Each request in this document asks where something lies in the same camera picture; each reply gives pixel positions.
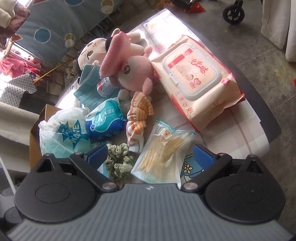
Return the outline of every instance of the teal starburst logo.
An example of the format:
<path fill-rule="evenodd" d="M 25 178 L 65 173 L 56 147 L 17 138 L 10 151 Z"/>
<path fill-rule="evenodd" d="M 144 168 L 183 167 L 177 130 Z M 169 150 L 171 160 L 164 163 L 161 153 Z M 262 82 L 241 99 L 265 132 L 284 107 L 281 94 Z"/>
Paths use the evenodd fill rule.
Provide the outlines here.
<path fill-rule="evenodd" d="M 57 130 L 56 133 L 61 133 L 63 136 L 63 141 L 69 138 L 69 140 L 73 144 L 73 149 L 75 148 L 76 144 L 80 141 L 81 138 L 85 140 L 89 140 L 88 134 L 82 134 L 81 132 L 81 126 L 79 121 L 77 120 L 75 125 L 73 127 L 69 127 L 69 123 L 66 122 L 66 124 L 61 123 L 61 126 Z"/>

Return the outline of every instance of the cardboard box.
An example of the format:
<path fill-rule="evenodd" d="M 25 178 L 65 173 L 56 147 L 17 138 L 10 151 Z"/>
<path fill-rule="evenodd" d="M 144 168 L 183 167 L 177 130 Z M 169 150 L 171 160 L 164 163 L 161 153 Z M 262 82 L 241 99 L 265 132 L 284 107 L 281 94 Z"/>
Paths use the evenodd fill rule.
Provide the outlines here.
<path fill-rule="evenodd" d="M 42 157 L 40 145 L 39 145 L 39 127 L 38 124 L 53 116 L 57 111 L 61 110 L 60 108 L 54 107 L 47 104 L 45 108 L 41 111 L 38 121 L 34 124 L 30 132 L 30 145 L 29 145 L 29 160 L 30 160 L 30 170 L 36 165 L 36 163 Z"/>

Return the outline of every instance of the folded blue cloth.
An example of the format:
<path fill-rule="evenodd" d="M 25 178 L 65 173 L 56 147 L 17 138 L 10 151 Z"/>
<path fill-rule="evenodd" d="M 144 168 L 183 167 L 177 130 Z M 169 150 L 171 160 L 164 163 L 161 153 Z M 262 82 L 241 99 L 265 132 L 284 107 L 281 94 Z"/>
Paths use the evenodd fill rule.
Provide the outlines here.
<path fill-rule="evenodd" d="M 97 91 L 97 84 L 101 81 L 99 77 L 100 66 L 86 64 L 82 70 L 79 87 L 74 92 L 74 96 L 90 111 L 94 110 L 98 105 L 109 98 L 115 98 L 118 95 L 119 88 L 109 97 L 102 97 Z"/>

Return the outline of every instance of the wet wipes lid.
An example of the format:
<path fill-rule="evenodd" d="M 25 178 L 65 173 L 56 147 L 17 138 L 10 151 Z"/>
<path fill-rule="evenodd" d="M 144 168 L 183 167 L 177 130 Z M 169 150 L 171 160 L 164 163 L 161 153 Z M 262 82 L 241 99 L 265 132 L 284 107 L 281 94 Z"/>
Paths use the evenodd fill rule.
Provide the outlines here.
<path fill-rule="evenodd" d="M 199 46 L 182 44 L 164 58 L 163 68 L 188 100 L 197 100 L 221 81 L 219 69 Z"/>

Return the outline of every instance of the blue circle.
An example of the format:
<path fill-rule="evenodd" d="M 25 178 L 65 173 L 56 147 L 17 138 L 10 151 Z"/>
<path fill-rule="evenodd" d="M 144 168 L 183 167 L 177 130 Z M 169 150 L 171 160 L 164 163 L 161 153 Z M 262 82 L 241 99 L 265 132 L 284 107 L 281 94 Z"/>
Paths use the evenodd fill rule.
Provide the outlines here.
<path fill-rule="evenodd" d="M 65 3 L 70 5 L 70 6 L 77 6 L 81 4 L 83 0 L 65 0 Z"/>
<path fill-rule="evenodd" d="M 34 39 L 44 44 L 47 43 L 51 37 L 51 32 L 48 29 L 40 28 L 34 34 Z"/>

